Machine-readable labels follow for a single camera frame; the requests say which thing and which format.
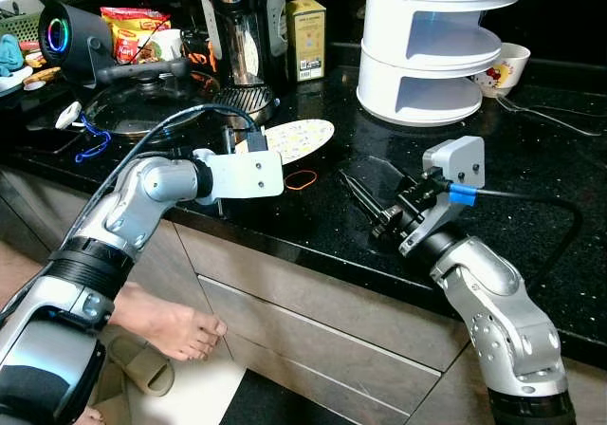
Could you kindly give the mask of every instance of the robotic arm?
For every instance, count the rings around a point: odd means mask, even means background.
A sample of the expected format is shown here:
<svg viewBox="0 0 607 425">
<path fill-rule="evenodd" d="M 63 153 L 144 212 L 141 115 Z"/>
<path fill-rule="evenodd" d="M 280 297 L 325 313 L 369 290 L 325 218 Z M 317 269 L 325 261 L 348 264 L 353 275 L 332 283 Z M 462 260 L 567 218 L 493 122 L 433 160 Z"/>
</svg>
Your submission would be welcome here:
<svg viewBox="0 0 607 425">
<path fill-rule="evenodd" d="M 421 180 L 405 177 L 388 209 L 353 177 L 345 181 L 377 222 L 376 236 L 390 234 L 402 255 L 431 261 L 470 333 L 496 424 L 575 424 L 555 326 L 515 267 L 451 223 L 484 186 L 483 150 L 482 139 L 465 137 L 427 151 Z M 280 157 L 268 151 L 130 162 L 0 329 L 0 424 L 67 424 L 80 415 L 104 360 L 97 334 L 166 210 L 282 190 Z"/>
<path fill-rule="evenodd" d="M 405 176 L 397 203 L 382 209 L 351 176 L 346 185 L 405 257 L 426 257 L 432 279 L 464 321 L 478 355 L 496 425 L 571 425 L 557 329 L 528 297 L 524 279 L 479 238 L 453 221 L 485 185 L 481 138 L 448 140 L 428 150 L 424 172 Z"/>
<path fill-rule="evenodd" d="M 97 334 L 161 216 L 176 202 L 283 191 L 280 156 L 259 151 L 194 160 L 130 162 L 114 192 L 54 252 L 0 330 L 0 424 L 72 423 L 82 412 L 105 356 Z"/>
</svg>

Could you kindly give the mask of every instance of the black cable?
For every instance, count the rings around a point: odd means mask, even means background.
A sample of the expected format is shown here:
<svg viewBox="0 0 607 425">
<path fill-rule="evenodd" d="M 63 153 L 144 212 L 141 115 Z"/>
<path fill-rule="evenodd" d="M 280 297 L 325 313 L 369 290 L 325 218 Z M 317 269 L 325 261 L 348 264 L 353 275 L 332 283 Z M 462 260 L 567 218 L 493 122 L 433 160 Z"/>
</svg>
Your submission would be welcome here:
<svg viewBox="0 0 607 425">
<path fill-rule="evenodd" d="M 147 153 L 151 153 L 151 152 L 141 153 L 141 154 L 138 153 L 139 150 L 141 150 L 141 148 L 143 148 L 143 146 L 148 142 L 149 139 L 151 139 L 153 136 L 155 136 L 158 133 L 158 131 L 164 129 L 167 125 L 174 122 L 175 119 L 178 119 L 184 115 L 188 115 L 191 113 L 195 113 L 196 115 L 201 114 L 201 113 L 207 112 L 209 110 L 214 110 L 214 111 L 218 111 L 218 112 L 221 112 L 221 111 L 231 112 L 232 114 L 238 115 L 238 116 L 242 117 L 243 119 L 245 119 L 247 121 L 250 129 L 252 129 L 252 130 L 259 129 L 247 112 L 245 112 L 241 109 L 238 109 L 236 107 L 232 107 L 230 105 L 216 104 L 216 103 L 198 104 L 193 107 L 188 107 L 187 109 L 183 109 L 183 110 L 177 112 L 176 114 L 172 114 L 171 116 L 169 116 L 166 119 L 164 119 L 163 121 L 161 121 L 153 129 L 151 129 L 150 132 L 148 132 L 129 151 L 129 153 L 126 154 L 126 156 L 122 159 L 122 161 L 119 163 L 119 165 L 116 166 L 116 168 L 104 180 L 104 182 L 101 184 L 101 186 L 98 188 L 98 190 L 95 191 L 95 193 L 91 196 L 91 198 L 88 200 L 88 202 L 86 202 L 86 205 L 84 205 L 83 209 L 80 211 L 80 213 L 76 217 L 76 220 L 74 221 L 72 226 L 69 228 L 69 231 L 65 235 L 64 241 L 59 246 L 59 249 L 62 249 L 65 246 L 65 244 L 67 243 L 67 241 L 74 236 L 74 234 L 80 227 L 81 223 L 90 214 L 91 210 L 93 210 L 93 208 L 99 203 L 99 201 L 101 200 L 101 197 L 103 196 L 105 191 L 112 185 L 114 180 L 116 180 L 116 178 L 118 177 L 120 172 L 122 172 L 124 167 L 133 158 L 146 157 Z M 23 287 L 21 287 L 17 292 L 15 292 L 15 294 L 12 296 L 12 298 L 9 300 L 9 302 L 5 305 L 5 307 L 0 312 L 0 325 L 3 324 L 4 320 L 10 314 L 12 314 L 12 312 L 16 309 L 16 307 L 21 303 L 23 298 L 29 292 L 29 290 L 31 289 L 31 287 L 33 286 L 35 281 L 44 275 L 45 271 L 48 269 L 48 267 L 51 264 L 52 263 L 47 264 L 42 270 L 40 270 L 38 273 L 36 273 L 36 275 L 34 275 Z"/>
<path fill-rule="evenodd" d="M 529 202 L 538 202 L 542 204 L 552 205 L 554 207 L 560 207 L 562 209 L 565 209 L 573 214 L 573 221 L 571 222 L 571 226 L 562 238 L 561 242 L 557 245 L 552 254 L 550 254 L 548 259 L 546 259 L 546 261 L 543 263 L 537 275 L 535 275 L 531 280 L 527 282 L 527 290 L 533 291 L 535 288 L 537 288 L 539 283 L 546 277 L 550 269 L 554 267 L 554 265 L 557 263 L 564 251 L 569 247 L 571 242 L 573 242 L 573 240 L 579 234 L 579 230 L 581 229 L 581 223 L 583 221 L 581 211 L 574 203 L 553 196 L 542 197 L 533 194 L 507 193 L 492 190 L 476 190 L 476 193 L 478 195 L 485 195 L 489 197 L 502 197 L 517 200 L 526 200 Z"/>
<path fill-rule="evenodd" d="M 152 152 L 143 152 L 143 153 L 139 153 L 137 156 L 135 156 L 135 159 L 144 159 L 146 157 L 167 157 L 167 158 L 172 158 L 175 155 L 169 153 L 169 152 L 161 152 L 161 151 L 152 151 Z"/>
</svg>

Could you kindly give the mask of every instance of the white plate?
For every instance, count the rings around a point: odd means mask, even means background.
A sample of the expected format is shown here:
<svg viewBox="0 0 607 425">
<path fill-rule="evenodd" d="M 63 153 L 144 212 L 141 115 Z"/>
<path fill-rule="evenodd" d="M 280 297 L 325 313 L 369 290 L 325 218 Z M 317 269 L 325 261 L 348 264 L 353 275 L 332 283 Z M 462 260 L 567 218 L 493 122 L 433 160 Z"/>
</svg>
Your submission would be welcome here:
<svg viewBox="0 0 607 425">
<path fill-rule="evenodd" d="M 14 71 L 8 77 L 0 77 L 0 98 L 21 88 L 21 82 L 32 73 L 31 66 L 26 66 Z"/>
<path fill-rule="evenodd" d="M 278 152 L 283 165 L 296 161 L 321 148 L 335 132 L 327 120 L 297 120 L 266 130 L 267 149 Z M 247 142 L 236 145 L 236 152 L 246 152 Z"/>
</svg>

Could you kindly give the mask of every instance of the yellow box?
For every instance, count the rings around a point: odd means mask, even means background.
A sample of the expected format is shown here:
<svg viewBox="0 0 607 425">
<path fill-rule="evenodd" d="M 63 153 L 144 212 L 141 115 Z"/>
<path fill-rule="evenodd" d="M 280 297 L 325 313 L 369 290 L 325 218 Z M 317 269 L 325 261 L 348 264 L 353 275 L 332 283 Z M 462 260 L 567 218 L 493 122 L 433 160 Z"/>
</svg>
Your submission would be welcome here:
<svg viewBox="0 0 607 425">
<path fill-rule="evenodd" d="M 288 74 L 294 82 L 324 77 L 325 16 L 326 9 L 315 0 L 286 4 Z"/>
</svg>

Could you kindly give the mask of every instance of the patterned plate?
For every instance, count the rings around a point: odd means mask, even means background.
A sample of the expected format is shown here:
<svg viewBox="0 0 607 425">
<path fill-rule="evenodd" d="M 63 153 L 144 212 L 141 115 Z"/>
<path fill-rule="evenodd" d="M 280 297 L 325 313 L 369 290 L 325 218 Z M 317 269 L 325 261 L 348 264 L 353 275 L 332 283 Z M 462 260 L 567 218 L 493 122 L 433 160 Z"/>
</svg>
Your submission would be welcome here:
<svg viewBox="0 0 607 425">
<path fill-rule="evenodd" d="M 297 120 L 280 124 L 266 130 L 267 149 L 280 153 L 285 165 L 321 148 L 334 132 L 333 123 L 327 120 Z M 236 146 L 237 152 L 243 151 L 243 144 Z"/>
</svg>

